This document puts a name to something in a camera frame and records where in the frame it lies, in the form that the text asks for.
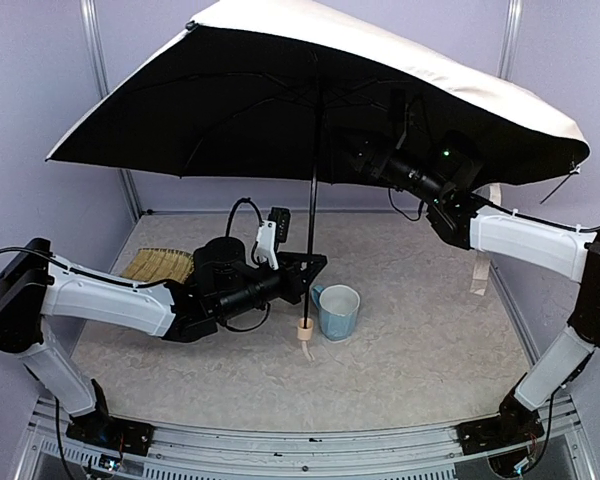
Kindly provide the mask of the beige folding umbrella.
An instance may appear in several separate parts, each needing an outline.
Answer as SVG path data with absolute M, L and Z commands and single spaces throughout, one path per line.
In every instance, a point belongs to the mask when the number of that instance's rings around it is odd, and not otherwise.
M 416 97 L 403 149 L 446 133 L 485 163 L 473 191 L 568 174 L 590 147 L 534 93 L 314 1 L 220 1 L 196 14 L 79 119 L 49 159 L 176 177 L 396 189 L 341 157 L 334 133 L 396 139 L 390 92 Z

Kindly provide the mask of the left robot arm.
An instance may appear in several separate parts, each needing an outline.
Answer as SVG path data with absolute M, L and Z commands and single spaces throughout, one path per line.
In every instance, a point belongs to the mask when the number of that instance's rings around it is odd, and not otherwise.
M 68 358 L 46 318 L 98 321 L 192 343 L 219 328 L 232 331 L 231 319 L 268 312 L 276 299 L 300 303 L 327 264 L 324 255 L 281 252 L 276 266 L 252 267 L 243 243 L 224 236 L 195 250 L 185 281 L 138 283 L 56 256 L 43 238 L 8 251 L 14 257 L 0 273 L 0 351 L 19 356 L 73 426 L 100 442 L 116 435 L 121 422 L 110 415 L 100 385 Z

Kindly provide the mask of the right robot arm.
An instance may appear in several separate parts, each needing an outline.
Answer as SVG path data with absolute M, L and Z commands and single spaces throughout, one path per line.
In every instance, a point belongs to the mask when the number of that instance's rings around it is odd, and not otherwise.
M 527 432 L 538 408 L 573 379 L 600 348 L 600 229 L 533 219 L 474 193 L 485 163 L 473 142 L 450 131 L 419 157 L 378 132 L 339 128 L 343 158 L 369 181 L 406 190 L 427 205 L 427 219 L 447 244 L 495 253 L 554 271 L 580 286 L 566 326 L 499 406 L 504 440 Z

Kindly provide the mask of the light blue mug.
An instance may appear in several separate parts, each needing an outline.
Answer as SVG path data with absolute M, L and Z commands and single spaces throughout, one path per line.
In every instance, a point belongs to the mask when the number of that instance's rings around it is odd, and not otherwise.
M 314 285 L 311 298 L 318 310 L 321 333 L 329 341 L 340 342 L 352 335 L 361 305 L 356 290 L 343 284 Z

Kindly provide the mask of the woven bamboo tray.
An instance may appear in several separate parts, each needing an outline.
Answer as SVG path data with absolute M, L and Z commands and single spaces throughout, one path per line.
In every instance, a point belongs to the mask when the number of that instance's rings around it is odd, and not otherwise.
M 142 283 L 158 280 L 183 283 L 193 271 L 192 253 L 168 248 L 141 248 L 120 276 Z

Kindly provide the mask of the right aluminium corner post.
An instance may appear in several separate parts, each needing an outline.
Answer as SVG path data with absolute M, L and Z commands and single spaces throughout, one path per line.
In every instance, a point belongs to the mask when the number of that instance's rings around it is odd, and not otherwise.
M 523 0 L 509 0 L 497 76 L 510 80 L 514 68 L 523 13 Z

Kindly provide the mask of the aluminium corner post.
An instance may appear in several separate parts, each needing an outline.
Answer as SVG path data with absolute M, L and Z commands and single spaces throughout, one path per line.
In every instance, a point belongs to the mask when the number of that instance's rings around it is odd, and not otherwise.
M 96 89 L 100 99 L 104 99 L 109 94 L 109 83 L 99 31 L 96 2 L 94 0 L 80 0 L 79 3 Z M 134 223 L 137 223 L 143 210 L 132 173 L 126 169 L 117 169 L 116 173 L 131 219 Z
M 523 13 L 523 0 L 509 0 L 497 76 L 510 80 L 514 68 Z

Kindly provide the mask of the aluminium front rail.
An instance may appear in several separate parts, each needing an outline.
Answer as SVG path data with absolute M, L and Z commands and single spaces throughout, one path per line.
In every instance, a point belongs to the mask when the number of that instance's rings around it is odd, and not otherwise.
M 540 413 L 548 438 L 496 446 L 456 424 L 384 430 L 249 432 L 156 423 L 114 449 L 70 439 L 68 416 L 38 399 L 14 479 L 597 479 L 576 408 Z

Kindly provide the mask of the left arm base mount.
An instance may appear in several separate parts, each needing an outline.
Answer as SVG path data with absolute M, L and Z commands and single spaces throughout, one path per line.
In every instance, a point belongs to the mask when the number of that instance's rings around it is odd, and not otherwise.
M 148 455 L 153 434 L 154 426 L 149 423 L 100 415 L 97 412 L 72 417 L 66 431 L 70 439 L 143 457 Z

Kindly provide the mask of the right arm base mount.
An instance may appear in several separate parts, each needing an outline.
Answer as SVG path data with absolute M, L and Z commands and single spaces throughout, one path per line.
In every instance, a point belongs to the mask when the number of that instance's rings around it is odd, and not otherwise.
M 517 445 L 542 437 L 544 428 L 537 413 L 530 416 L 499 414 L 463 422 L 456 427 L 464 455 L 472 455 Z

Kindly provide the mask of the left aluminium corner post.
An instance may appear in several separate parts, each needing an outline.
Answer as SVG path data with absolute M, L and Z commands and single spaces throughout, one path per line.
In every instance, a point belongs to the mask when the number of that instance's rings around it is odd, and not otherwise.
M 79 3 L 96 89 L 100 99 L 104 99 L 109 94 L 109 83 L 99 31 L 96 2 L 94 0 L 80 0 Z M 126 169 L 117 169 L 116 173 L 131 219 L 134 223 L 137 223 L 143 210 L 132 173 Z

